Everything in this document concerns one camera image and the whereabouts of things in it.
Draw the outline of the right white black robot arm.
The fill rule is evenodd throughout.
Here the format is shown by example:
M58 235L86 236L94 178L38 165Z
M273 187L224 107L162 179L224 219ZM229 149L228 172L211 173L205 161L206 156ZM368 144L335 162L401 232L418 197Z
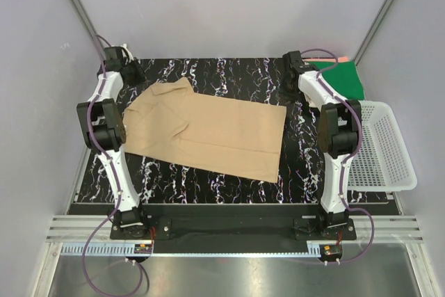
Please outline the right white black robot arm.
M325 176L312 229L322 238L331 239L348 224L348 173L363 141L362 107L359 101L338 93L323 78L324 72L339 64L337 57L323 69L304 61L301 51L289 51L282 59L284 92L291 97L304 95L309 107L320 114L317 145L324 154Z

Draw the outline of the beige t shirt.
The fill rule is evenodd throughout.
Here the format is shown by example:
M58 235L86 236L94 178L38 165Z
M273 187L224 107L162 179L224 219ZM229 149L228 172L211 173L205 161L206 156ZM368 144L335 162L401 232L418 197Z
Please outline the beige t shirt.
M181 78L152 84L125 109L125 147L168 163L275 183L285 119L285 106L196 93Z

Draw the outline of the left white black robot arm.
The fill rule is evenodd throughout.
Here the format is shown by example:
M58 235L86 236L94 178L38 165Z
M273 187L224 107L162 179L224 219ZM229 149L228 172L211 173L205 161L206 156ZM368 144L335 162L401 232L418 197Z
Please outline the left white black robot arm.
M76 112L86 146L97 154L106 171L115 205L112 218L116 230L141 239L149 233L150 222L127 166L127 133L117 98L125 85L141 83L143 73L125 44L105 47L104 55L96 88L87 102L77 104Z

